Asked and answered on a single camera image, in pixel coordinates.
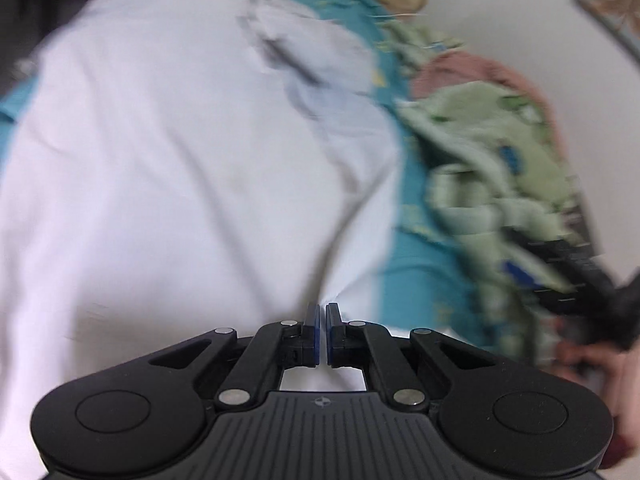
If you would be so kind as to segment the person's right hand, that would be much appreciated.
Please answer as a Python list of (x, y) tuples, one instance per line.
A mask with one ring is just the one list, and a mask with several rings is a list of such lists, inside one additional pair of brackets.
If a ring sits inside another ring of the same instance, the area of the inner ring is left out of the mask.
[(561, 340), (555, 347), (552, 374), (586, 386), (585, 378), (576, 372), (579, 363), (603, 374), (599, 396), (614, 418), (614, 436), (601, 468), (611, 469), (639, 452), (639, 343), (620, 351), (603, 342), (578, 346)]

